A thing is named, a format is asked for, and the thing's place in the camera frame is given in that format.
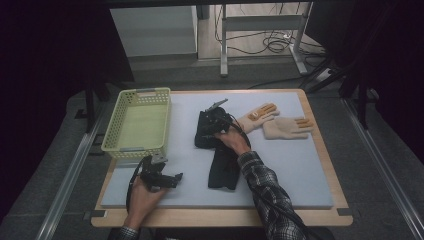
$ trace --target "plaid shirt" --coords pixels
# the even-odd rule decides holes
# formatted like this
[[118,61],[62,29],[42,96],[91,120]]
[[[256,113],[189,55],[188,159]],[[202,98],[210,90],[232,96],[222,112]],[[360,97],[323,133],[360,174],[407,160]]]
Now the plaid shirt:
[[254,151],[242,154],[237,161],[251,189],[262,196],[261,198],[253,194],[253,201],[265,227],[267,238],[269,240],[306,239],[301,228],[263,200],[264,198],[272,202],[298,221],[302,221],[294,212],[288,194],[278,184],[275,172],[267,168]]

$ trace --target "gray floor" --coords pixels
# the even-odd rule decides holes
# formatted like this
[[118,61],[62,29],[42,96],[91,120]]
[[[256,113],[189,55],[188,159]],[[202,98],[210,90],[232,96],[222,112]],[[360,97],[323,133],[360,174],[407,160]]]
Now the gray floor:
[[[126,83],[130,88],[247,89],[276,80],[281,81],[259,88],[297,88],[301,83],[299,79],[292,79],[299,77],[293,60],[284,57],[232,59],[228,78],[220,78],[219,62],[197,61],[190,56],[135,58],[131,59],[131,66],[136,82]],[[335,82],[307,95],[354,217],[351,226],[330,229],[336,239],[415,239],[338,97],[339,86],[340,83]],[[114,85],[109,84],[108,88],[113,97],[120,91]],[[69,99],[62,127],[31,181],[4,218],[0,239],[36,238],[84,136],[85,120],[74,118],[84,104],[82,93]],[[105,104],[107,117],[98,133],[106,130],[114,98]],[[373,105],[368,106],[367,113],[369,132],[406,195],[423,215],[423,165],[381,119]],[[94,154],[85,159],[57,228],[53,229],[52,239],[108,238],[111,229],[91,226],[87,216],[94,209],[110,157],[97,156],[99,146],[92,146],[90,151]]]

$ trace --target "hand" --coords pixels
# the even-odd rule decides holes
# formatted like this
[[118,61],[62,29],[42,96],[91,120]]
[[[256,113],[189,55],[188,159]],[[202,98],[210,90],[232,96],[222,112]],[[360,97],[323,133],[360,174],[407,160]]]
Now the hand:
[[278,117],[264,123],[263,128],[266,139],[305,139],[312,126],[307,118]]
[[251,151],[250,147],[246,143],[246,140],[234,127],[230,127],[226,133],[215,133],[214,135],[227,147],[233,149],[238,156],[245,152]]
[[143,181],[136,177],[131,192],[130,207],[124,226],[138,230],[144,218],[156,207],[168,189],[150,192]]
[[237,122],[244,125],[244,132],[247,134],[262,126],[264,122],[274,119],[274,116],[278,114],[280,114],[280,111],[277,110],[275,104],[265,103],[238,118]]

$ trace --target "white wall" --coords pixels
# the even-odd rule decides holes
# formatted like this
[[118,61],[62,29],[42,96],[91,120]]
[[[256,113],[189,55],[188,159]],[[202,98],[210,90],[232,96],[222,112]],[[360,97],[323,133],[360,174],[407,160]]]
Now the white wall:
[[197,52],[195,6],[110,11],[127,57]]

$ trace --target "person's right hand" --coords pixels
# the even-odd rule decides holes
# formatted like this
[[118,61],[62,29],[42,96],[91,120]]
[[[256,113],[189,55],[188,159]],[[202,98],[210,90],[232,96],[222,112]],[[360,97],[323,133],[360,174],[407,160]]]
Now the person's right hand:
[[247,145],[246,140],[235,128],[230,127],[226,133],[215,133],[216,138],[221,140],[227,147],[234,150],[234,152],[240,156],[245,152],[251,151]]

